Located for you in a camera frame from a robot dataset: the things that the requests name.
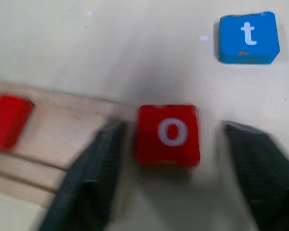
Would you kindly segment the wooden tray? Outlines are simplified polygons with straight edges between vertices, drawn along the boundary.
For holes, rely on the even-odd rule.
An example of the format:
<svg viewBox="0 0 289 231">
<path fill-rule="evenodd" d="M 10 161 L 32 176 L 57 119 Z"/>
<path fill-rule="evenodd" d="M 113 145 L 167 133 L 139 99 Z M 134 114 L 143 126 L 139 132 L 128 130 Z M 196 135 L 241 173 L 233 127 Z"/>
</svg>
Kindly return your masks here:
<svg viewBox="0 0 289 231">
<path fill-rule="evenodd" d="M 103 125 L 136 117 L 136 108 L 129 105 L 25 85 L 0 81 L 0 93 L 34 104 L 19 141 L 9 152 L 0 152 L 0 192 L 43 207 Z"/>
</svg>

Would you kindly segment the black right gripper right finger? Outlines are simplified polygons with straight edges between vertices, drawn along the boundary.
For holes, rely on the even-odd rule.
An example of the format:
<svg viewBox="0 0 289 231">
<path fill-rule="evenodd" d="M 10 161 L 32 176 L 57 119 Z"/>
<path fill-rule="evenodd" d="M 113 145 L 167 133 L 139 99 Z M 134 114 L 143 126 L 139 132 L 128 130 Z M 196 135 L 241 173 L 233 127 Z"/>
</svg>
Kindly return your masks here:
<svg viewBox="0 0 289 231">
<path fill-rule="evenodd" d="M 265 132 L 226 122 L 236 178 L 259 231 L 289 231 L 289 160 Z"/>
</svg>

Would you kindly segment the blue letter t block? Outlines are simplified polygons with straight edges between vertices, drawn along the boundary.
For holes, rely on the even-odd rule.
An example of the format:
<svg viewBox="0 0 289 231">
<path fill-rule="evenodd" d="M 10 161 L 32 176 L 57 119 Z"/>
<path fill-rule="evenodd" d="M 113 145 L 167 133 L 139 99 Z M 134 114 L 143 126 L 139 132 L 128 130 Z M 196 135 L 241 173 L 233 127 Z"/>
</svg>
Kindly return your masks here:
<svg viewBox="0 0 289 231">
<path fill-rule="evenodd" d="M 225 64 L 271 64 L 280 52 L 273 12 L 227 15 L 218 27 L 218 59 Z"/>
</svg>

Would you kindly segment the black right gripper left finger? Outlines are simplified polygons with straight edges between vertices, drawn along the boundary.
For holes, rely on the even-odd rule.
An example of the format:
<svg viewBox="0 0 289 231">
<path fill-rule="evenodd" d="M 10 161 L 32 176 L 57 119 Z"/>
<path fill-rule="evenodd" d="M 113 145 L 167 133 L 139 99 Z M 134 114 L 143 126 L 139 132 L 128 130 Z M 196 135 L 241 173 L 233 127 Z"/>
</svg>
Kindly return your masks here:
<svg viewBox="0 0 289 231">
<path fill-rule="evenodd" d="M 104 125 L 71 164 L 38 231 L 104 231 L 126 134 L 124 122 Z"/>
</svg>

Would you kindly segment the red letter o block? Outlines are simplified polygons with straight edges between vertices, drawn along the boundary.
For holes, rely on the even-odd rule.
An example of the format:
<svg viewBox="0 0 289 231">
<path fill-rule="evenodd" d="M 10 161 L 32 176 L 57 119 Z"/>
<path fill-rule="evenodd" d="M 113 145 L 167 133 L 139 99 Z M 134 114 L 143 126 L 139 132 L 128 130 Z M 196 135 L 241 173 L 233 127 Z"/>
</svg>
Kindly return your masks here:
<svg viewBox="0 0 289 231">
<path fill-rule="evenodd" d="M 196 166 L 200 162 L 196 108 L 191 104 L 142 105 L 134 156 L 143 166 Z"/>
<path fill-rule="evenodd" d="M 25 98 L 0 94 L 0 150 L 12 148 L 26 125 L 34 104 Z"/>
</svg>

